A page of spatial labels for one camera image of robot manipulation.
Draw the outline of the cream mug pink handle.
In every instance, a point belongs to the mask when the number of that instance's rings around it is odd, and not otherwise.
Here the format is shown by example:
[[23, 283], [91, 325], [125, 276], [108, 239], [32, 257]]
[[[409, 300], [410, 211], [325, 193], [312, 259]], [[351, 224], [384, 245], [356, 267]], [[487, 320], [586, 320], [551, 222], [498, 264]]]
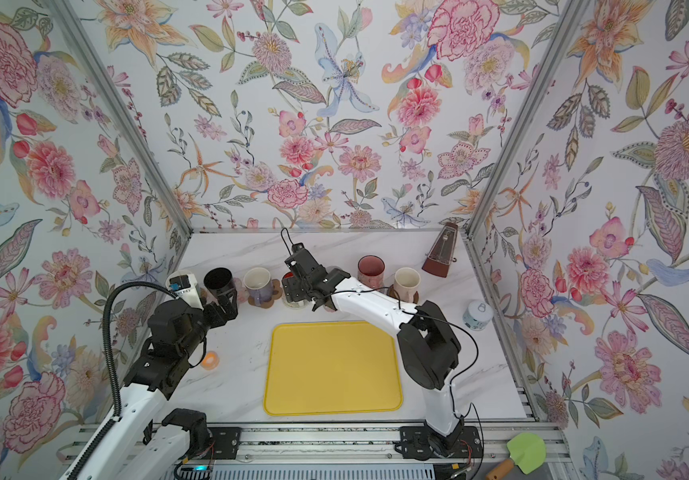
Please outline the cream mug pink handle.
[[394, 295], [401, 300], [400, 293], [405, 290], [414, 289], [418, 291], [421, 283], [421, 277], [419, 273], [410, 267], [399, 268], [393, 278], [392, 289]]

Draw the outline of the white mug purple handle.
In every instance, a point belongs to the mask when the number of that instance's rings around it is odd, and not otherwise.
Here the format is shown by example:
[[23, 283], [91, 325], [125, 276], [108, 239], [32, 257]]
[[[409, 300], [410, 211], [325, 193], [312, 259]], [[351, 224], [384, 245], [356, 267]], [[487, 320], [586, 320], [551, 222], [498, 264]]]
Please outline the white mug purple handle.
[[272, 295], [272, 288], [268, 286], [270, 283], [272, 283], [272, 272], [263, 267], [254, 267], [248, 270], [244, 275], [244, 280], [242, 280], [248, 293], [262, 301], [268, 300]]

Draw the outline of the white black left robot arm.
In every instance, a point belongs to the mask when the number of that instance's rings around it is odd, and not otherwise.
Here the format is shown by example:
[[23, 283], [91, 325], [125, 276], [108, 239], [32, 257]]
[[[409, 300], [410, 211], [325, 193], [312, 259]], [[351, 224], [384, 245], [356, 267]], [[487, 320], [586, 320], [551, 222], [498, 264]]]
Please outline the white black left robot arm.
[[112, 358], [106, 360], [112, 411], [64, 472], [66, 479], [158, 479], [194, 462], [236, 458], [240, 428], [212, 427], [204, 412], [186, 408], [160, 415], [196, 368], [192, 357], [208, 353], [208, 331], [230, 318], [202, 302], [192, 272], [176, 271], [164, 285], [142, 286], [168, 300], [148, 319], [150, 335], [126, 377], [118, 377]]

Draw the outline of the pale pink flower coaster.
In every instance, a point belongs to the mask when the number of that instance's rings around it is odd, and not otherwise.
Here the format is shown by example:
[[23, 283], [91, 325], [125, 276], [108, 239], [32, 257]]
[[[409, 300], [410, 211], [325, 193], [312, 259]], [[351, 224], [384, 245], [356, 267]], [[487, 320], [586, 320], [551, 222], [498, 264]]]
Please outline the pale pink flower coaster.
[[248, 293], [246, 286], [242, 284], [242, 280], [234, 278], [234, 287], [236, 288], [236, 299], [238, 300], [238, 304], [244, 304], [248, 302], [250, 294]]

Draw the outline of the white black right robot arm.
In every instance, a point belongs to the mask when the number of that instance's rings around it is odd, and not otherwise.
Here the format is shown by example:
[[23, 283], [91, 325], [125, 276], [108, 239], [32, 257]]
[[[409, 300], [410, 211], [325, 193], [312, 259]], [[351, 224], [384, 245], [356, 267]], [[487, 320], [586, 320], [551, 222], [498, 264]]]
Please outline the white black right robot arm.
[[340, 268], [326, 268], [301, 243], [286, 244], [284, 264], [292, 276], [282, 280], [290, 301], [312, 302], [364, 320], [393, 337], [404, 372], [422, 388], [424, 428], [432, 453], [448, 458], [462, 444], [465, 417], [457, 412], [453, 382], [462, 345], [440, 307], [403, 302], [368, 287]]

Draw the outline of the red interior white mug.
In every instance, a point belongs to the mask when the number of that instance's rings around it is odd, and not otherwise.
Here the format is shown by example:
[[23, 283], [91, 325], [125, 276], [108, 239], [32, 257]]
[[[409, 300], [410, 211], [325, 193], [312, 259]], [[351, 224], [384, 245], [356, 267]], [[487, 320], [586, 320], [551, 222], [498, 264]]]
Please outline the red interior white mug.
[[292, 272], [286, 273], [282, 278], [282, 289], [284, 290], [284, 304], [289, 308], [302, 309], [308, 305], [302, 284]]

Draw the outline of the black mug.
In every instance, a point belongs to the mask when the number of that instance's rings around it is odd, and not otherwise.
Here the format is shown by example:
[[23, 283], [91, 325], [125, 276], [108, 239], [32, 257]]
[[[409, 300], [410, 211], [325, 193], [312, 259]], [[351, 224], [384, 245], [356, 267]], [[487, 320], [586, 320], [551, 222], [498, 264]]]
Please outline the black mug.
[[222, 304], [236, 301], [234, 276], [228, 268], [214, 268], [204, 276], [204, 287], [216, 302]]

